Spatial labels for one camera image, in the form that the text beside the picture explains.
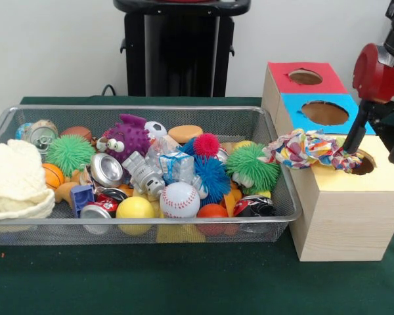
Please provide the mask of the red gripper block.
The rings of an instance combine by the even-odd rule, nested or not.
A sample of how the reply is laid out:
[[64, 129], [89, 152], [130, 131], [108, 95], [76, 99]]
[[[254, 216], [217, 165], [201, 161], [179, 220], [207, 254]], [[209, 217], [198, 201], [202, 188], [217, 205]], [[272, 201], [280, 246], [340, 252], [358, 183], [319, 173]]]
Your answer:
[[[366, 134], [370, 102], [394, 102], [394, 56], [385, 47], [369, 43], [362, 49], [353, 70], [353, 88], [361, 103], [354, 123], [343, 143], [343, 150], [355, 153]], [[394, 163], [394, 127], [390, 128], [389, 161]]]

